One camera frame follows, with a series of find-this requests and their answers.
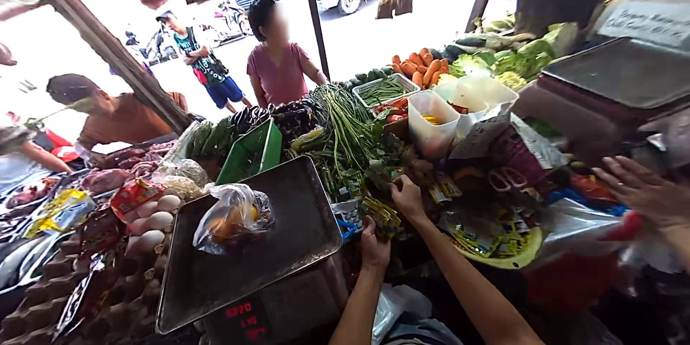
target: red packet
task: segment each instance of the red packet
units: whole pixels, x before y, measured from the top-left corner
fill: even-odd
[[[125,221],[124,215],[143,203],[163,195],[166,187],[143,179],[134,179],[117,190],[110,199],[110,207],[117,218]]]

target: cap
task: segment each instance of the cap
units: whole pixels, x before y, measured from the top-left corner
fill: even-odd
[[[157,22],[164,22],[168,20],[168,16],[175,16],[172,11],[165,11],[164,13],[156,16]]]
[[[99,87],[90,79],[79,74],[63,74],[48,80],[46,91],[53,100],[61,104],[73,104],[90,97]]]

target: woman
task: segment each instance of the woman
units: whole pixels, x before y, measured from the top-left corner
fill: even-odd
[[[308,93],[303,74],[317,85],[328,82],[304,50],[289,42],[288,24],[273,0],[254,0],[249,7],[249,25],[261,42],[247,62],[260,107],[301,99]]]

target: metal pole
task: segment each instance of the metal pole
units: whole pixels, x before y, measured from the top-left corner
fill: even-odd
[[[321,71],[326,75],[326,78],[330,80],[331,73],[328,71],[328,60],[326,59],[326,46],[323,45],[323,32],[321,31],[321,18],[319,18],[319,9],[316,6],[316,0],[307,1],[309,2],[311,23],[314,24],[314,35],[316,36],[316,44],[319,46],[319,58],[321,58]]]

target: sign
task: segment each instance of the sign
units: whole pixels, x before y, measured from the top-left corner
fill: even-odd
[[[599,33],[679,47],[690,36],[690,5],[625,1],[602,24]]]

